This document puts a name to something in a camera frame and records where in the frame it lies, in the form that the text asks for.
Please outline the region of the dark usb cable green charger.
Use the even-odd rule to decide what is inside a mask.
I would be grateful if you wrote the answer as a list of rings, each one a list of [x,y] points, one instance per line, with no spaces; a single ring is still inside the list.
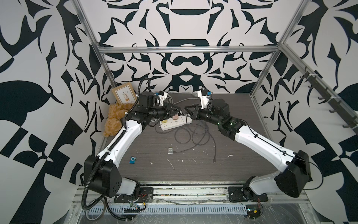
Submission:
[[[203,133],[200,133],[200,134],[203,134],[203,136],[201,137],[201,139],[199,140],[199,142],[196,143],[196,145],[204,146],[204,145],[206,145],[206,144],[209,142],[209,140],[212,140],[212,141],[213,141],[213,148],[214,148],[213,163],[216,163],[217,144],[216,144],[215,138],[214,138],[213,135],[211,134],[210,129],[209,129],[209,126],[206,124],[206,122],[200,121],[200,122],[198,123],[198,127],[202,128],[202,129],[204,130],[204,132],[203,132]],[[207,142],[201,143],[206,135],[208,135],[208,140],[207,140]]]

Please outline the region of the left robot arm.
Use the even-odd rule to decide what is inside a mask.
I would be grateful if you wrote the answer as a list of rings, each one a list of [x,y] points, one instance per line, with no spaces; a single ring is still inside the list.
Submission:
[[[148,91],[138,91],[133,107],[121,119],[122,128],[110,144],[96,156],[89,156],[84,163],[84,190],[81,207],[84,211],[93,208],[98,202],[109,209],[108,199],[117,195],[129,196],[134,202],[139,199],[140,186],[135,180],[121,176],[118,168],[122,158],[134,140],[156,119],[162,121],[181,115],[180,107],[165,102],[167,93],[153,93],[151,80],[141,79],[139,85],[147,82]]]

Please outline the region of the dark usb cable pink charger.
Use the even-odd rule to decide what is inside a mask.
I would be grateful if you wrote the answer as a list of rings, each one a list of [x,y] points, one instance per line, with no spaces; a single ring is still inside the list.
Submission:
[[[183,140],[183,141],[179,140],[180,132],[186,133],[188,139]],[[196,145],[196,143],[198,143],[199,140],[201,139],[201,137],[203,136],[203,134],[200,134],[203,132],[204,132],[204,130],[202,128],[198,127],[198,123],[192,122],[191,124],[186,124],[181,127],[175,128],[174,139],[176,140],[177,143],[182,144],[182,145],[192,143],[193,144],[192,149],[194,149],[196,146],[199,146],[199,145]],[[205,143],[205,142],[207,142],[207,140],[208,140],[208,135],[206,135],[204,137],[204,139],[201,143]]]

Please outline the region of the dark usb cable yellow charger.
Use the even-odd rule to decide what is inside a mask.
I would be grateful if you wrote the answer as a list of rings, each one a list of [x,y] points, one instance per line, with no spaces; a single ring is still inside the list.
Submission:
[[[204,146],[211,140],[209,127],[203,123],[185,124],[181,127],[174,128],[165,133],[173,133],[176,143],[180,145],[187,145],[187,148],[182,150],[172,150],[172,154],[181,154],[190,150],[195,150],[198,146]],[[184,133],[187,139],[180,141],[179,134]]]

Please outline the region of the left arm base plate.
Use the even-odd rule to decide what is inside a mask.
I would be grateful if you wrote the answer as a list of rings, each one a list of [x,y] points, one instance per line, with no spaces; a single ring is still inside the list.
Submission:
[[[132,195],[116,195],[115,203],[149,203],[153,200],[154,188],[152,187],[140,187],[135,190]]]

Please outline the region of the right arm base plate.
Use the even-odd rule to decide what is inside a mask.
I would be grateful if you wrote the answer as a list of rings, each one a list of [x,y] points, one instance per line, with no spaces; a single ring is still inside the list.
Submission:
[[[257,195],[249,187],[228,187],[228,200],[232,203],[239,202],[268,202],[266,193]]]

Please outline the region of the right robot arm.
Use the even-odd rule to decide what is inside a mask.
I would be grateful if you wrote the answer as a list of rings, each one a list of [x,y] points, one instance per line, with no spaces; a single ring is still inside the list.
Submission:
[[[222,135],[252,149],[277,169],[268,175],[252,176],[240,189],[231,190],[230,202],[266,202],[268,193],[298,198],[306,190],[306,184],[312,180],[313,165],[306,152],[294,152],[259,134],[245,120],[231,116],[223,99],[203,100],[201,105],[186,106],[185,110],[193,120],[216,125]]]

